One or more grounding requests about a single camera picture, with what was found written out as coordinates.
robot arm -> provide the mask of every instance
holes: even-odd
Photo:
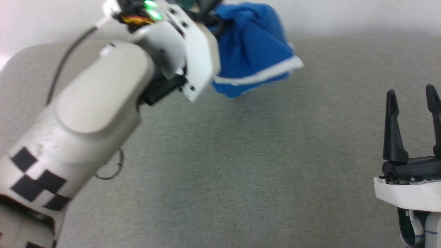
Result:
[[[374,178],[376,197],[398,208],[401,239],[408,248],[441,247],[441,100],[435,87],[426,87],[433,115],[434,156],[409,158],[398,126],[398,103],[387,94],[383,159],[384,176]]]
[[[195,101],[219,72],[210,31],[178,5],[157,4],[162,21],[104,48],[1,158],[0,248],[55,247],[69,203],[130,137],[141,105],[174,89]]]

blue towel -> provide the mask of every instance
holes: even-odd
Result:
[[[303,67],[275,10],[267,4],[220,5],[216,13],[233,25],[218,39],[222,70],[213,86],[229,98],[287,78]]]

white trim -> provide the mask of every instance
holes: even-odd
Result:
[[[216,81],[216,83],[219,84],[232,84],[235,86],[261,83],[275,76],[279,76],[286,72],[295,69],[300,69],[302,67],[303,67],[302,60],[299,57],[294,56],[248,77],[235,79],[235,78],[222,78],[215,76],[214,81]]]

black and white checkered marker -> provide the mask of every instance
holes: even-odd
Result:
[[[71,198],[58,194],[58,191],[66,183],[64,178],[55,175],[49,170],[45,170],[37,180],[33,180],[26,175],[26,171],[38,162],[26,147],[23,147],[11,160],[24,172],[24,175],[11,188],[15,193],[33,202],[42,192],[45,190],[49,191],[54,196],[44,207],[52,211],[61,211],[69,203]]]

green led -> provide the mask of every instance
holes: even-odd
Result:
[[[148,9],[147,12],[150,14],[151,17],[153,17],[153,19],[162,20],[162,16],[158,12],[150,9]]]
[[[150,0],[144,1],[144,4],[145,4],[146,8],[158,7],[158,5],[155,2],[150,1]]]

